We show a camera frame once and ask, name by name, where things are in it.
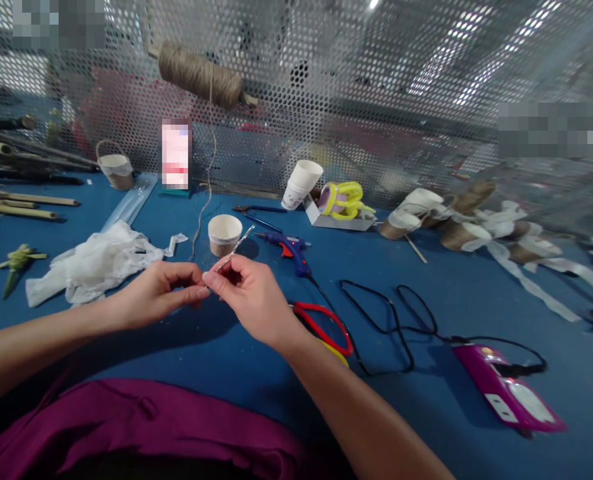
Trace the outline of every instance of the blue glue gun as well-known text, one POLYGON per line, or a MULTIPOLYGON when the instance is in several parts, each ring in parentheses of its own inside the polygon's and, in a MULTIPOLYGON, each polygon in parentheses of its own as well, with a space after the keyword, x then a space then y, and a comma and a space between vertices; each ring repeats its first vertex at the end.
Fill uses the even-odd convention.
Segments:
POLYGON ((312 275, 310 265, 305 261, 301 252, 301 250, 309 246, 306 241, 296 237, 287 237, 279 232, 255 233, 255 235, 263 238, 270 245, 280 245, 283 247, 281 257, 291 258, 295 262, 297 277, 310 277, 312 275))

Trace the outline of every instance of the black cable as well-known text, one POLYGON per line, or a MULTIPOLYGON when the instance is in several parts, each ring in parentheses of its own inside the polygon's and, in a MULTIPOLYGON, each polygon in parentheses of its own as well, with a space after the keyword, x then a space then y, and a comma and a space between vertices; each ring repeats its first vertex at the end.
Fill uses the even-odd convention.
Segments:
POLYGON ((343 320, 341 319, 341 317, 339 317, 338 312, 334 308, 334 305, 332 304, 332 302, 330 301, 328 296, 325 294, 323 289, 320 287, 320 285, 316 282, 316 280, 314 280, 314 277, 310 274, 307 278, 310 282, 312 282, 312 284, 316 287, 316 289, 319 291, 319 293, 323 296, 323 298, 327 302, 328 306, 332 309, 332 311, 336 315, 336 318, 338 318, 338 320, 341 322, 341 325, 343 325, 343 328, 345 328, 345 331, 348 333, 348 337, 350 337, 350 342, 352 342, 352 348, 354 349, 354 356, 356 357, 356 362, 358 363, 359 367, 361 367, 361 369, 365 372, 365 374, 368 377, 372 377, 373 375, 365 367, 363 360, 361 359, 361 354, 358 352, 358 348, 356 348, 356 342, 354 341, 354 338, 352 337, 352 333, 350 333, 350 330, 348 329, 348 327, 345 326, 345 323, 343 323, 343 320))
MULTIPOLYGON (((425 301, 423 300, 423 298, 421 298, 421 296, 411 287, 407 286, 407 285, 397 285, 396 286, 396 293, 398 294, 399 298, 401 299, 401 301, 405 304, 406 308, 408 308, 413 314, 414 316, 426 327, 426 329, 420 329, 420 328, 416 328, 416 327, 404 327, 400 324, 399 318, 398 318, 398 313, 396 311, 396 307, 394 306, 394 303, 392 303, 392 301, 386 296, 383 295, 381 292, 378 292, 376 290, 373 290, 369 287, 366 287, 364 285, 361 285, 359 283, 353 282, 351 280, 340 280, 340 286, 341 289, 343 290, 343 293, 345 293, 345 295, 348 297, 348 299, 354 304, 354 306, 361 312, 361 314, 365 317, 366 320, 368 320, 368 322, 379 332, 385 334, 385 335, 391 335, 394 332, 398 333, 398 336, 401 340, 401 343, 403 344, 403 347, 405 348, 405 351, 408 354, 408 357, 410 358, 410 365, 404 369, 404 370, 400 370, 397 372, 382 372, 379 373, 377 375, 386 375, 387 373, 408 373, 410 371, 412 371, 414 369, 415 366, 415 362, 414 362, 414 355, 412 354, 412 351, 410 350, 410 348, 408 347, 407 342, 405 341, 405 338, 403 337, 403 331, 407 330, 407 331, 413 331, 415 333, 420 333, 422 335, 430 335, 433 337, 436 337, 438 339, 440 339, 441 341, 444 341, 445 343, 471 343, 474 340, 492 340, 492 341, 498 341, 498 342, 502 342, 502 343, 507 343, 509 345, 514 345, 516 347, 522 348, 523 350, 526 350, 528 352, 530 352, 531 354, 533 354, 535 357, 537 357, 539 359, 539 364, 537 365, 527 365, 527 366, 523 366, 523 365, 517 365, 517 364, 511 364, 511 365, 500 365, 497 364, 495 365, 495 367, 497 368, 497 370, 500 370, 499 373, 501 373, 503 376, 507 376, 507 377, 526 377, 529 375, 533 375, 535 373, 541 373, 541 372, 545 372, 545 370, 547 370, 548 368, 548 363, 545 360, 545 358, 543 358, 543 356, 541 356, 541 354, 539 354, 537 351, 526 347, 525 345, 522 345, 519 342, 515 342, 512 340, 506 340, 506 339, 501 339, 498 337, 485 337, 485 336, 476 336, 476 337, 458 337, 458 336, 451 336, 451 337, 443 337, 441 335, 439 335, 438 333, 438 324, 436 322, 436 318, 434 316, 434 313, 432 313, 432 310, 430 310, 430 307, 428 307, 428 305, 425 303, 425 301), (396 327, 393 327, 392 329, 383 329, 380 325, 378 325, 374 319, 365 311, 365 309, 363 309, 363 307, 361 307, 361 305, 358 303, 358 301, 356 301, 356 299, 350 294, 350 292, 345 288, 345 285, 349 284, 352 285, 356 288, 359 288, 363 291, 372 293, 373 295, 376 295, 377 297, 381 298, 382 300, 386 301, 388 303, 388 305, 390 306, 392 313, 394 315, 394 322, 396 323, 396 327), (419 302, 421 303, 421 305, 423 305, 423 308, 425 309, 428 317, 430 318, 430 322, 432 323, 432 327, 429 327, 428 324, 423 320, 422 316, 419 315, 418 311, 407 301, 407 299, 405 298, 405 296, 401 293, 401 290, 405 289, 408 292, 412 293, 417 300, 419 300, 419 302)), ((323 294, 324 298, 326 299, 326 301, 328 302, 328 304, 330 304, 330 301, 327 299, 327 296, 323 293, 323 291, 320 289, 320 287, 318 287, 319 291, 323 294)), ((366 368, 364 367, 364 365, 361 363, 361 367, 363 368, 363 370, 366 372, 367 375, 373 377, 375 375, 370 374, 366 368)))

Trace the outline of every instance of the perforated metal mesh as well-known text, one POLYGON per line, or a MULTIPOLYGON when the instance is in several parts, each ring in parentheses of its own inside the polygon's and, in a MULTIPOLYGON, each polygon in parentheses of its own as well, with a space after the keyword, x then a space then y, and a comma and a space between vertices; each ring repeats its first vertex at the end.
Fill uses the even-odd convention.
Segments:
POLYGON ((497 196, 552 227, 593 232, 593 159, 514 159, 499 102, 593 102, 593 0, 106 0, 104 50, 12 51, 0 0, 0 83, 38 139, 94 158, 103 138, 156 171, 162 117, 193 122, 193 177, 280 193, 296 160, 396 205, 411 189, 497 196), (225 112, 161 80, 147 49, 175 38, 238 71, 259 107, 225 112), (49 136, 49 124, 71 125, 49 136))

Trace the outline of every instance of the purple device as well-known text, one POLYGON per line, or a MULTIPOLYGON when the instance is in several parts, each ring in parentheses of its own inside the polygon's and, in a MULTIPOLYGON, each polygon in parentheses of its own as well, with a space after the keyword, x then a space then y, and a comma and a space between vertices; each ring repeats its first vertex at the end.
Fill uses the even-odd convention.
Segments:
POLYGON ((568 429, 523 379, 504 377, 498 372, 495 365, 511 365, 498 350, 469 343, 453 347, 452 351, 505 425, 523 434, 568 429))

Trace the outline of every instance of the purple clothing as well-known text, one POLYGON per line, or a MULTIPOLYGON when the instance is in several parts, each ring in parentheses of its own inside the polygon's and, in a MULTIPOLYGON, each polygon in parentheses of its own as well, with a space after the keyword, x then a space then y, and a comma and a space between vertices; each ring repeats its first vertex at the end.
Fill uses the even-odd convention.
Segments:
POLYGON ((50 396, 0 435, 0 479, 50 477, 120 450, 226 461, 267 480, 329 478, 286 427, 172 385, 109 379, 50 396))

